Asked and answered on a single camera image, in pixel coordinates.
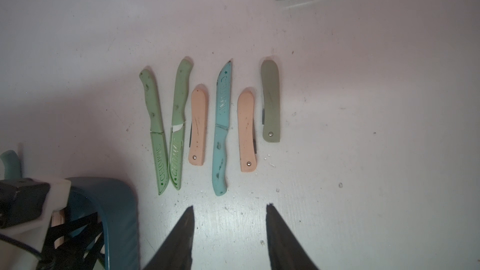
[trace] knife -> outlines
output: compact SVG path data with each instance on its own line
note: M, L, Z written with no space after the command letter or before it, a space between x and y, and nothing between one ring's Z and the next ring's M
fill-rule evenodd
M170 158L168 169L175 189L182 186L183 138L185 136L185 104L188 97L188 79L194 65L183 59L177 69L173 95L172 128L170 130Z
M261 64L261 84L263 104L261 123L263 138L267 142L280 142L280 79L279 68L274 61L266 60Z
M169 184L169 172L167 167L167 143L163 131L159 94L155 79L148 69L143 69L139 76L145 90L145 104L150 115L150 137L152 139L156 183L158 194L161 195Z
M190 153L188 155L188 161L195 166L202 166L204 164L205 139L207 137L207 110L207 91L202 85L198 85L191 94Z
M254 95L250 90L244 90L238 97L237 104L238 145L240 148L240 170L242 172L252 172L257 169L254 105Z
M213 138L212 185L215 195L227 192L225 139L229 132L232 62L226 63L216 81L215 136Z

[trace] metal blade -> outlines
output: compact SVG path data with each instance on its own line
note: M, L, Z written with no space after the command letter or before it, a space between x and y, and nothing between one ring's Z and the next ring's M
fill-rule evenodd
M188 207L143 270L190 270L194 241L194 207Z
M192 126L193 123L190 124L190 141L188 142L188 148L192 145Z
M255 138L255 123L251 126L251 133L253 135L253 152L257 154L257 139Z
M272 270L318 270L273 204L267 205L266 226Z

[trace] scratch mark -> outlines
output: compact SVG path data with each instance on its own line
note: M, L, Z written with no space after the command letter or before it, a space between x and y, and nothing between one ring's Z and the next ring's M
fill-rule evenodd
M106 50L107 52L109 52L109 51L110 51L110 47L112 47L112 45L113 45L113 42L115 41L115 39L116 39L116 38L113 38L112 42L110 43L110 46L109 46L109 47L108 47L108 49Z
M122 119L120 118L120 116L117 114L117 112L115 110L112 110L113 113L118 117L118 119L120 120L120 122L123 124L123 121Z
M147 241L148 245L150 245L150 247L152 248L152 250L155 251L155 249L153 249L153 246L152 246L152 244L150 243L150 241L148 241L147 238L145 238L145 240Z
M199 135L200 135L200 131L198 130L197 118L195 118L195 127L197 128L197 136L199 136Z

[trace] green knife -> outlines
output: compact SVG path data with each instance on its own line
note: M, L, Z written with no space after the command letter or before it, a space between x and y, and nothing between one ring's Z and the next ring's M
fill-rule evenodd
M185 136L185 104L188 97L188 79L194 65L183 59L177 70L173 95L172 128L170 131L170 158L168 172L175 189L182 186L183 138Z
M148 69L140 72L140 80L145 89L145 104L150 115L150 137L152 138L152 153L155 161L156 183L158 194L161 195L169 184L167 161L167 143L163 132L160 100L155 78Z

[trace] black cable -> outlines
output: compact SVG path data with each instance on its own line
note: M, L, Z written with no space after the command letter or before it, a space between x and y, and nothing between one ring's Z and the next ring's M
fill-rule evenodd
M23 249L25 251L28 251L30 252L31 254L33 254L39 261L42 260L42 254L35 248L33 248L32 246L29 246L25 243L22 243L20 241L17 241L15 239L12 239L11 237L9 236L6 236L4 234L1 234L0 233L0 240L1 241L4 241L4 242L7 242L9 244L12 244L13 246L16 246L20 249Z

